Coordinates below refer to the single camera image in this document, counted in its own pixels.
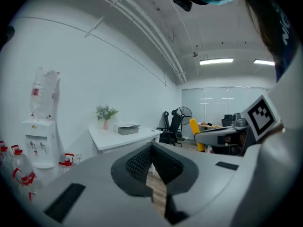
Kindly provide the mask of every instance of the water dispenser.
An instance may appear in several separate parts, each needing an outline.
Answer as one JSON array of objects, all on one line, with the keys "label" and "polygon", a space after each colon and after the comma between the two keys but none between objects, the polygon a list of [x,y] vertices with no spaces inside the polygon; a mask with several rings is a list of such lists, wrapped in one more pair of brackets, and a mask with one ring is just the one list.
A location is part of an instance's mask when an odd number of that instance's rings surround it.
[{"label": "water dispenser", "polygon": [[30,119],[22,123],[25,144],[34,173],[47,184],[59,175],[59,149],[56,122],[47,119]]}]

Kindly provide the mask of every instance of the water bottle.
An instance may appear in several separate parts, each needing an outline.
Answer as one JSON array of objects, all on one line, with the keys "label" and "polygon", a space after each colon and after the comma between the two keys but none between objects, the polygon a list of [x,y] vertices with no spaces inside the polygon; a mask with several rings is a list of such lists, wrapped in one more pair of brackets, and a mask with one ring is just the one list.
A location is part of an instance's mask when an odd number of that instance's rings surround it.
[{"label": "water bottle", "polygon": [[3,141],[0,141],[0,173],[10,189],[14,187],[11,179],[13,173],[11,159],[12,156],[8,152],[8,148],[4,145]]},{"label": "water bottle", "polygon": [[20,184],[23,184],[19,174],[22,174],[24,177],[32,176],[32,174],[34,174],[32,164],[27,156],[22,154],[23,150],[21,150],[18,145],[14,145],[11,148],[14,153],[12,158],[13,178],[15,178]]},{"label": "water bottle", "polygon": [[35,177],[32,173],[27,176],[23,173],[20,174],[21,184],[19,185],[19,193],[23,198],[32,201],[33,196],[35,196],[39,190],[43,188],[42,182]]},{"label": "water bottle", "polygon": [[30,109],[35,119],[48,118],[52,111],[52,98],[58,72],[39,67],[33,84]]},{"label": "water bottle", "polygon": [[64,154],[64,162],[59,162],[59,165],[62,167],[62,172],[63,173],[67,172],[70,168],[72,168],[73,166],[76,165],[74,163],[74,154],[65,153]]}]

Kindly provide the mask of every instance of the fluorescent light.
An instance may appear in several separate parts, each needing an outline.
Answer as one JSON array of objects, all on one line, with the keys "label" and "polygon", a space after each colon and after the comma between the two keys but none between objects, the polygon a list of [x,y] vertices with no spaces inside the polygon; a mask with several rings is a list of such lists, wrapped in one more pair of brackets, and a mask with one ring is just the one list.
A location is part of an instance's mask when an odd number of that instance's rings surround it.
[{"label": "fluorescent light", "polygon": [[213,60],[200,61],[200,65],[218,64],[218,63],[232,63],[232,62],[233,62],[233,58],[213,59]]},{"label": "fluorescent light", "polygon": [[255,60],[254,63],[255,64],[262,64],[262,65],[270,65],[270,66],[275,65],[275,63],[273,61],[263,61],[263,60]]}]

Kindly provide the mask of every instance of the camera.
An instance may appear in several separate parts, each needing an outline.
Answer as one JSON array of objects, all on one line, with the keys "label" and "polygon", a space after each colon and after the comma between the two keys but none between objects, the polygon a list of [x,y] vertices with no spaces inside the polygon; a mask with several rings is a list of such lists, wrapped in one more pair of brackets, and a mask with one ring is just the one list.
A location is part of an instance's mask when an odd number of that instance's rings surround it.
[{"label": "camera", "polygon": [[189,12],[193,6],[193,3],[190,0],[173,0],[173,2],[178,4],[186,12]]}]

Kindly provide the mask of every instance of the wooden floor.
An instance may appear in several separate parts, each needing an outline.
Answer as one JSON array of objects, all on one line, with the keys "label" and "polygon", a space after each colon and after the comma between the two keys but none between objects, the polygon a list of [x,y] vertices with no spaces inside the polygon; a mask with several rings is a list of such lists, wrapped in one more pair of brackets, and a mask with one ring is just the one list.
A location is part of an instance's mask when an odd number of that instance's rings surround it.
[{"label": "wooden floor", "polygon": [[[183,141],[182,145],[183,148],[188,150],[198,151],[196,144],[192,144],[189,141]],[[146,186],[152,188],[153,204],[155,205],[157,211],[164,216],[166,206],[166,185],[161,180],[157,171],[155,173],[148,173]]]}]

